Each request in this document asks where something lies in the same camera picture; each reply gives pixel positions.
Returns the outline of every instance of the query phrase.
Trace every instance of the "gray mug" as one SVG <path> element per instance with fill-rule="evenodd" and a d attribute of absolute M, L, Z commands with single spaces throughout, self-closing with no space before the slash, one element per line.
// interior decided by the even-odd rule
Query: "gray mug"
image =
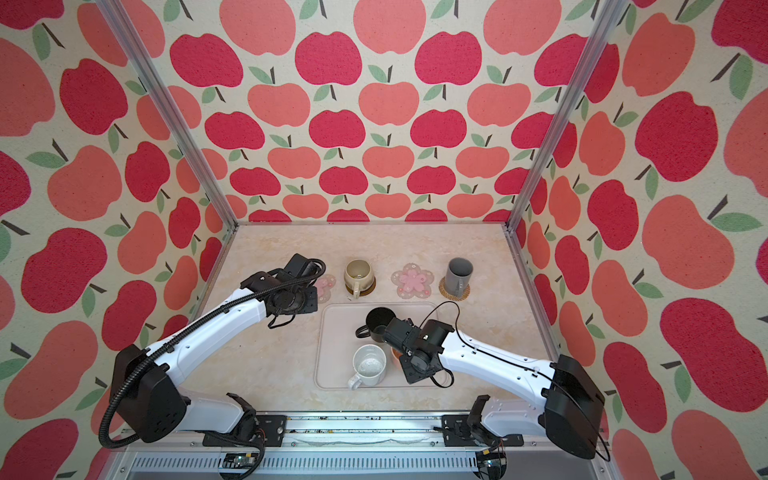
<path fill-rule="evenodd" d="M 469 286 L 469 277 L 472 276 L 472 262 L 465 258 L 456 257 L 448 262 L 448 271 L 445 272 L 445 291 L 448 295 L 461 298 Z"/>

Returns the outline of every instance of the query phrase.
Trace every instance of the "patterned wall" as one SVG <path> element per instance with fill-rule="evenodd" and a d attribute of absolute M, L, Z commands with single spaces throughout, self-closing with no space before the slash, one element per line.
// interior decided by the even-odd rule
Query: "patterned wall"
<path fill-rule="evenodd" d="M 224 232 L 94 3 L 0 24 L 0 478 L 91 480 L 115 353 L 186 325 Z"/>
<path fill-rule="evenodd" d="M 165 20 L 157 69 L 191 94 L 182 110 L 199 101 L 192 134 L 243 222 L 506 220 L 599 8 L 147 3 Z"/>
<path fill-rule="evenodd" d="M 619 78 L 587 88 L 573 161 L 555 155 L 518 225 L 625 480 L 768 475 L 765 7 L 631 4 Z"/>

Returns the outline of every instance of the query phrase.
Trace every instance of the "white mug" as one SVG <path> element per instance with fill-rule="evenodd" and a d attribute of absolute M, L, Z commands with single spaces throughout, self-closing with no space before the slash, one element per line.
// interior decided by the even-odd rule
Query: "white mug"
<path fill-rule="evenodd" d="M 386 372 L 386 354 L 378 345 L 363 345 L 352 357 L 352 367 L 355 375 L 347 382 L 349 389 L 378 385 Z"/>
<path fill-rule="evenodd" d="M 353 260 L 344 269 L 344 283 L 355 298 L 373 285 L 373 268 L 365 260 Z"/>

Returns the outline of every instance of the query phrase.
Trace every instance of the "beige mug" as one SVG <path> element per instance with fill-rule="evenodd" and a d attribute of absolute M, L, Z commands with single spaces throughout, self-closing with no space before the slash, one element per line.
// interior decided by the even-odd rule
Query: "beige mug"
<path fill-rule="evenodd" d="M 344 283 L 355 298 L 373 285 L 373 268 L 365 260 L 353 260 L 344 269 Z"/>

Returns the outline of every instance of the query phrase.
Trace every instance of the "woven coaster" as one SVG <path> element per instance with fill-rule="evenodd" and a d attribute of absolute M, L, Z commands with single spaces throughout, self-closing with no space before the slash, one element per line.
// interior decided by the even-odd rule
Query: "woven coaster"
<path fill-rule="evenodd" d="M 453 296 L 450 293 L 445 291 L 445 277 L 440 280 L 440 293 L 447 298 L 448 300 L 453 300 L 454 302 L 461 302 L 462 300 L 466 299 L 469 296 L 469 285 L 467 285 L 467 290 L 464 290 L 464 295 L 462 296 Z"/>
<path fill-rule="evenodd" d="M 347 291 L 347 292 L 349 292 L 349 295 L 354 295 L 354 294 L 355 294 L 355 291 L 354 291 L 354 290 L 352 290 L 352 289 L 350 289 L 350 288 L 349 288 L 349 287 L 346 285 L 346 283 L 344 283 L 344 286 L 346 286 L 346 291 Z M 368 290 L 366 290 L 365 292 L 360 292 L 360 296 L 366 296 L 366 295 L 368 295 L 368 294 L 369 294 L 369 293 L 371 293 L 371 292 L 373 291 L 373 289 L 375 289 L 375 288 L 376 288 L 376 277 L 374 276 L 374 277 L 373 277 L 373 283 L 371 283 L 371 286 L 369 286 L 369 287 L 368 287 Z"/>

